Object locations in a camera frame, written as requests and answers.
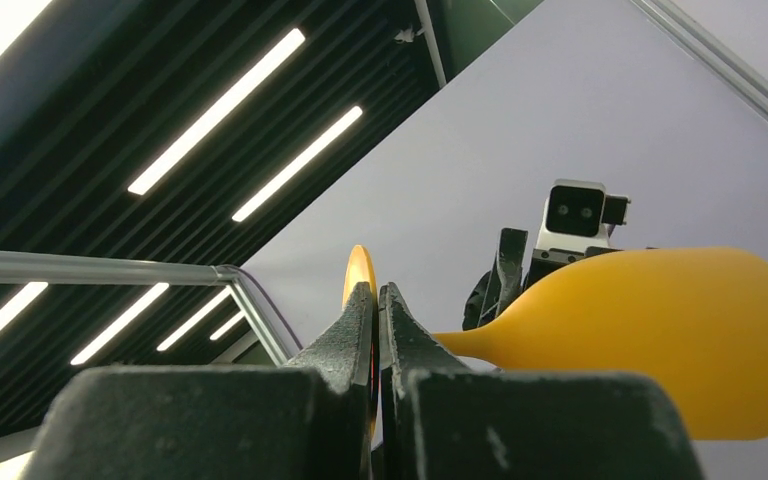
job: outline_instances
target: handrail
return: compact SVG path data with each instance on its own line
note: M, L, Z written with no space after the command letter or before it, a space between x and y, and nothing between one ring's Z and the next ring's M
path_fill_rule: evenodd
M768 81L670 0L630 0L768 120Z
M228 285L263 348L276 365L290 358L281 338L253 302L239 269L111 258L0 251L0 284L45 281L66 285Z
M235 278L227 267L0 251L0 284L220 285Z

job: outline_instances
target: balloon neck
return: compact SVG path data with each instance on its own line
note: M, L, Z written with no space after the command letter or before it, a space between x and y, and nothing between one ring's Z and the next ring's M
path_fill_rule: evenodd
M437 333L434 337L450 352L459 357L472 357L492 361L492 344L487 334L487 327L465 332Z

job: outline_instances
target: metal frame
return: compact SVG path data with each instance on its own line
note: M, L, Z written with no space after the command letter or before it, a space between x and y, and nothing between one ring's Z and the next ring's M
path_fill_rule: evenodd
M768 120L768 81L670 0L630 0Z
M437 84L440 88L446 86L446 72L443 68L443 59L440 55L437 35L434 32L434 22L431 20L431 12L428 10L426 0L416 0L416 13L419 15L419 21L422 23L422 29L425 32L425 43L428 45L428 54L431 56L431 64L434 66L434 75L437 77Z
M290 358L286 345L251 300L241 273L233 267L0 251L0 284L32 281L63 285L228 285L272 361L283 365Z
M240 358L241 355L246 353L246 351L257 344L257 342L257 335L252 331L248 331L210 363L235 363L236 359Z

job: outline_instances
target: black slatted ceiling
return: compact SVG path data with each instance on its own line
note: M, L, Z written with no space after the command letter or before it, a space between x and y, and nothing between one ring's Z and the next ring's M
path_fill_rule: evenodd
M5 57L29 54L81 4L55 0ZM419 24L413 9L411 0L138 2L25 118L2 122L0 250L242 264L436 91L424 41L393 40ZM129 194L293 27L306 41L291 59L147 195ZM8 60L0 75L21 75ZM364 115L346 134L243 223L231 221L355 104ZM0 285L0 305L18 288ZM0 436L38 425L79 370L69 360L147 289L52 285L0 334ZM236 312L230 298L169 351L155 347L216 293L171 287L87 366L209 362L248 331L243 323L208 340Z

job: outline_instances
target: camera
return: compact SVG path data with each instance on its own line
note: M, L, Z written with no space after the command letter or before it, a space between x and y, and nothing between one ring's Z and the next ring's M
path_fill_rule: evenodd
M611 248L612 225L625 224L627 197L605 193L598 182L560 179L549 191L537 250L584 253L589 247Z

